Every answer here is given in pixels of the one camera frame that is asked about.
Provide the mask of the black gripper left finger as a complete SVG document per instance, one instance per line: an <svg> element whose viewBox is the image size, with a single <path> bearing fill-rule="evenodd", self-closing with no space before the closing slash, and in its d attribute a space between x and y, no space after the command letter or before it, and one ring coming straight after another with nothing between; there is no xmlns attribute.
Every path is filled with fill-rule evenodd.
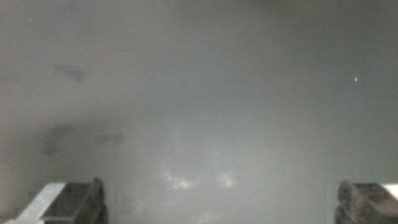
<svg viewBox="0 0 398 224"><path fill-rule="evenodd" d="M109 224L102 180L49 183L17 217L17 224Z"/></svg>

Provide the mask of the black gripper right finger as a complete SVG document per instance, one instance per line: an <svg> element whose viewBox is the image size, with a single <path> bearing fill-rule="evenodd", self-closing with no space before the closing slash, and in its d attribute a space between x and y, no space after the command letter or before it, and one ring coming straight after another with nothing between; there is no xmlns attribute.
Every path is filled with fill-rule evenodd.
<svg viewBox="0 0 398 224"><path fill-rule="evenodd" d="M398 183L354 183L338 189L335 224L398 224Z"/></svg>

